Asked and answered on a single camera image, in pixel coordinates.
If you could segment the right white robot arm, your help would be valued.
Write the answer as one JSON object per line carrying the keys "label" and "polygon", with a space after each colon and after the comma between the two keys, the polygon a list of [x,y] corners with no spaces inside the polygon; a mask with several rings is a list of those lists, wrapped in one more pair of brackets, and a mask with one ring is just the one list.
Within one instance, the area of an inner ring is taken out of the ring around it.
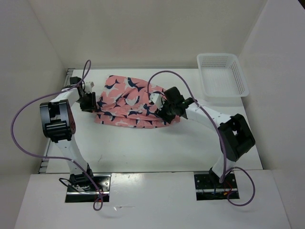
{"label": "right white robot arm", "polygon": [[244,116],[220,113],[200,104],[193,97],[185,99],[176,87],[162,94],[152,93],[149,101],[157,107],[155,115],[168,124],[176,117],[183,117],[216,131],[223,155],[209,172],[209,182],[213,187],[221,187],[235,163],[255,145],[254,136]]}

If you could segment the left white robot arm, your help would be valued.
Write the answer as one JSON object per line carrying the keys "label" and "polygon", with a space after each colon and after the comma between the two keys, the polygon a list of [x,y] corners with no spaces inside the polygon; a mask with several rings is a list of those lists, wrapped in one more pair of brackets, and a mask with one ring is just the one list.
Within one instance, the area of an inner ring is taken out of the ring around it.
{"label": "left white robot arm", "polygon": [[69,182],[75,191],[91,191],[95,178],[89,164],[81,155],[75,140],[76,123],[71,106],[78,103],[84,112],[97,111],[93,82],[79,83],[81,78],[72,77],[70,85],[49,102],[40,104],[41,123],[44,135],[60,149],[63,157],[69,158]]}

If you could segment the pink shark print shorts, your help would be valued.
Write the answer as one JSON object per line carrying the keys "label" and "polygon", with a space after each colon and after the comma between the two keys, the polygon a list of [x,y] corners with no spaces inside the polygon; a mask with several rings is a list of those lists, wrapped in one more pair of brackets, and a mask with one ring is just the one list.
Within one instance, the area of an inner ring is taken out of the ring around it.
{"label": "pink shark print shorts", "polygon": [[155,115],[148,92],[163,95],[165,89],[137,78],[111,75],[97,101],[95,123],[129,128],[161,128],[170,124]]}

